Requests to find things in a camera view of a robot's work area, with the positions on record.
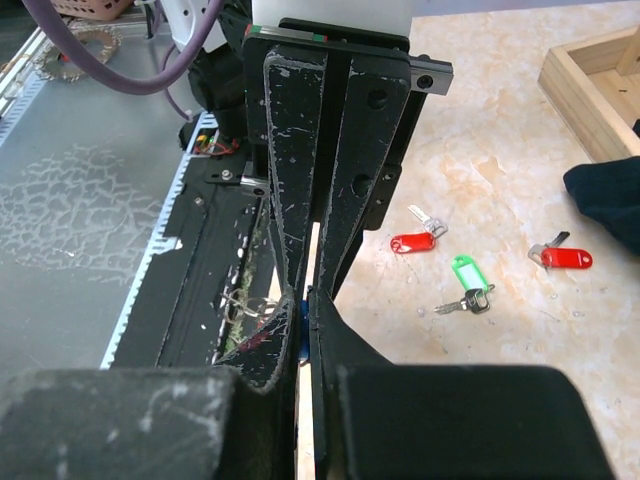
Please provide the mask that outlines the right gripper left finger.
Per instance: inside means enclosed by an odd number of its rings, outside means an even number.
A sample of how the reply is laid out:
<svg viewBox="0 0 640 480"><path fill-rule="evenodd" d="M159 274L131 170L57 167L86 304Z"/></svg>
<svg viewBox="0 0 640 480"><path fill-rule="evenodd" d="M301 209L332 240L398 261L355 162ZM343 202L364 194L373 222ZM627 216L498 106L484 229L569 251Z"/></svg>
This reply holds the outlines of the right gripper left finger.
<svg viewBox="0 0 640 480"><path fill-rule="evenodd" d="M42 370L1 394L5 479L292 479L298 306L201 368Z"/></svg>

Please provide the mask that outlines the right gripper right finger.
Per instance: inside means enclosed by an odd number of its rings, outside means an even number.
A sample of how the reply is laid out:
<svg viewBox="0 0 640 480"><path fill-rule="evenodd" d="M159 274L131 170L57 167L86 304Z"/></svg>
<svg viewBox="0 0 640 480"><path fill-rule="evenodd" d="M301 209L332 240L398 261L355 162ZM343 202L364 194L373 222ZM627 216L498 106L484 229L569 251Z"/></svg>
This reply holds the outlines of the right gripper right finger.
<svg viewBox="0 0 640 480"><path fill-rule="evenodd" d="M610 479L569 378L541 365L395 364L309 295L319 479Z"/></svg>

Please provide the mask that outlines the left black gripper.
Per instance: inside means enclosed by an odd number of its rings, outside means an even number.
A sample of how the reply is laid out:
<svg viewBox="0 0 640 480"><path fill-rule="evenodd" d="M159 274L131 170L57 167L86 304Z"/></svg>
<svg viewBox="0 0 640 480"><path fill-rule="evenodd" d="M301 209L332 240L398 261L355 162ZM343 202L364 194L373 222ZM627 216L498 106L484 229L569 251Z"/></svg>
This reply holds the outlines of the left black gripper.
<svg viewBox="0 0 640 480"><path fill-rule="evenodd" d="M249 137L271 182L282 293L301 302L310 223L323 219L317 288L334 293L356 230L380 228L426 98L448 62L406 36L286 18L242 42Z"/></svg>

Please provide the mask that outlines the key with blue tag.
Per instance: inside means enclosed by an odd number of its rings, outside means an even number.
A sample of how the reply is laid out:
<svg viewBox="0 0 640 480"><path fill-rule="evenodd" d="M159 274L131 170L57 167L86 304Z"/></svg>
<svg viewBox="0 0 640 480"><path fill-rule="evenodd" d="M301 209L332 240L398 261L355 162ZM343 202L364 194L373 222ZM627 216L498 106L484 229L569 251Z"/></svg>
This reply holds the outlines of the key with blue tag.
<svg viewBox="0 0 640 480"><path fill-rule="evenodd" d="M309 285L300 304L300 347L299 347L299 364L304 366L310 361L310 340L309 340L309 296L313 287Z"/></svg>

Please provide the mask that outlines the metal key holder red handle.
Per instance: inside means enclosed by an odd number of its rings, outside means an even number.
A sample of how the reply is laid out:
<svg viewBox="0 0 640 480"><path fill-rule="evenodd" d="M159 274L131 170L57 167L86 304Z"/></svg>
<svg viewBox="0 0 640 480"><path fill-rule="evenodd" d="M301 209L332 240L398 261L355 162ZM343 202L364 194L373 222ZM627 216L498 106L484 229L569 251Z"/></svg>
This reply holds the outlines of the metal key holder red handle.
<svg viewBox="0 0 640 480"><path fill-rule="evenodd" d="M235 345L261 328L271 317L278 301L269 297L249 297L242 289L222 294L223 319L228 327L227 339Z"/></svg>

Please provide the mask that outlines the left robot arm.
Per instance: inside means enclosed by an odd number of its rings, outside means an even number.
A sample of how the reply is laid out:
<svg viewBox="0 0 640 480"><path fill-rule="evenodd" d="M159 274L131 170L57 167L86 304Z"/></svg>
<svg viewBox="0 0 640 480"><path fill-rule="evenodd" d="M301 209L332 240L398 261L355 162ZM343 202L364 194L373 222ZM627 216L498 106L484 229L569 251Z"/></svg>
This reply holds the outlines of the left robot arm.
<svg viewBox="0 0 640 480"><path fill-rule="evenodd" d="M249 155L267 180L283 287L302 288L320 230L314 291L338 293L388 204L426 98L449 62L410 51L407 1L167 1L188 79L219 124L218 155Z"/></svg>

